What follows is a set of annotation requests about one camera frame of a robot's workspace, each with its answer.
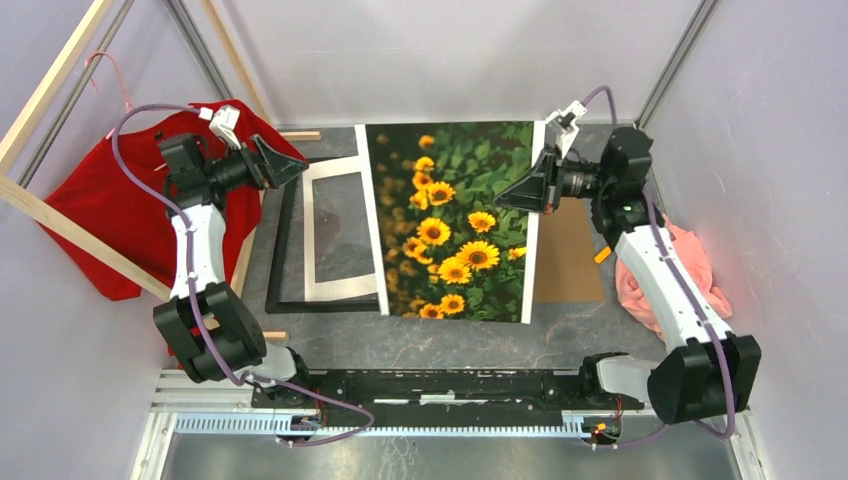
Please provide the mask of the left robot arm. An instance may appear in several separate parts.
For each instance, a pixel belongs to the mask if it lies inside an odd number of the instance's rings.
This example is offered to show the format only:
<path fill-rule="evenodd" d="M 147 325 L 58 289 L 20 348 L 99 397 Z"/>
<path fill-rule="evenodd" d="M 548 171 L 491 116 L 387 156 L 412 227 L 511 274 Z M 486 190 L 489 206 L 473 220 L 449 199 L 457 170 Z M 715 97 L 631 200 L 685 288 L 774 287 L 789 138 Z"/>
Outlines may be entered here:
<path fill-rule="evenodd" d="M 258 322 L 226 278 L 227 197 L 242 187 L 282 187 L 309 164 L 275 150 L 258 134 L 251 140 L 251 146 L 229 147 L 215 159 L 204 155 L 197 135 L 178 135 L 159 145 L 170 169 L 163 194 L 177 240 L 177 268 L 169 299 L 155 307 L 153 319 L 196 383 L 225 380 L 261 365 L 267 354 Z"/>

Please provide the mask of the yellow handled screwdriver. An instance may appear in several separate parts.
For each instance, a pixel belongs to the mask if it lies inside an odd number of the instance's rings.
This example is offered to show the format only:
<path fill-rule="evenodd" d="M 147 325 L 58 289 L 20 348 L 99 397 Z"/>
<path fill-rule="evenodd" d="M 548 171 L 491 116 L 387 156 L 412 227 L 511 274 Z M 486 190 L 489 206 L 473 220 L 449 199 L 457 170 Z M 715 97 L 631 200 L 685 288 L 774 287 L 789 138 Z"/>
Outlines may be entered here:
<path fill-rule="evenodd" d="M 593 261 L 595 264 L 603 263 L 609 256 L 611 255 L 611 249 L 609 247 L 604 247 L 601 249 L 594 257 Z"/>

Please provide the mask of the sunflower photo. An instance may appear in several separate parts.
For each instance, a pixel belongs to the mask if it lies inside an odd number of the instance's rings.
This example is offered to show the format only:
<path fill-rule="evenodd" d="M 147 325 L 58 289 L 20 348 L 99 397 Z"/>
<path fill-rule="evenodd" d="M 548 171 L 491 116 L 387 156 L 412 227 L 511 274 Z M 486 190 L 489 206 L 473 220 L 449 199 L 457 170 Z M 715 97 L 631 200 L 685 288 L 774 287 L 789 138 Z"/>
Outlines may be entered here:
<path fill-rule="evenodd" d="M 540 152 L 537 121 L 360 124 L 381 314 L 527 324 L 537 215 L 496 204 Z"/>

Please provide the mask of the black picture frame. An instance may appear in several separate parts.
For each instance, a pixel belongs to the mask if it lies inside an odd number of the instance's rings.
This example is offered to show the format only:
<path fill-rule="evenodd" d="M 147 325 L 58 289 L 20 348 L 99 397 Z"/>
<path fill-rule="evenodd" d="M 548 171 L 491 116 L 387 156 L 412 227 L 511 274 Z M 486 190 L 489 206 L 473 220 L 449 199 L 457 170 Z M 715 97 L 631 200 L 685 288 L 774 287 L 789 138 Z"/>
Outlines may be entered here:
<path fill-rule="evenodd" d="M 289 233 L 298 184 L 299 181 L 294 180 L 282 190 L 275 245 L 272 250 L 273 255 L 269 272 L 268 290 L 264 304 L 265 312 L 268 314 L 378 312 L 378 301 L 376 299 L 366 299 L 362 296 L 354 299 L 331 301 L 283 301 L 281 299 Z"/>

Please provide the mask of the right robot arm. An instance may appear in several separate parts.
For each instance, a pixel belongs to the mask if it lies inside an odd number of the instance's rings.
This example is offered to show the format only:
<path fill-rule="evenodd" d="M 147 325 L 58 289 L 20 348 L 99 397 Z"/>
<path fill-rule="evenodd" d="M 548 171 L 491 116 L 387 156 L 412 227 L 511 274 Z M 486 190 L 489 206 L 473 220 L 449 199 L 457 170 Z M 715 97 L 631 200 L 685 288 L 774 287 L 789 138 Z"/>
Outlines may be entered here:
<path fill-rule="evenodd" d="M 585 359 L 577 382 L 580 400 L 602 408 L 617 394 L 649 404 L 666 425 L 722 416 L 729 438 L 746 409 L 761 360 L 751 335 L 738 336 L 711 307 L 672 245 L 654 202 L 644 191 L 653 141 L 633 127 L 611 133 L 599 161 L 570 160 L 573 127 L 542 148 L 536 163 L 496 195 L 499 207 L 554 212 L 564 197 L 587 199 L 591 220 L 634 275 L 663 333 L 659 363 L 622 353 Z"/>

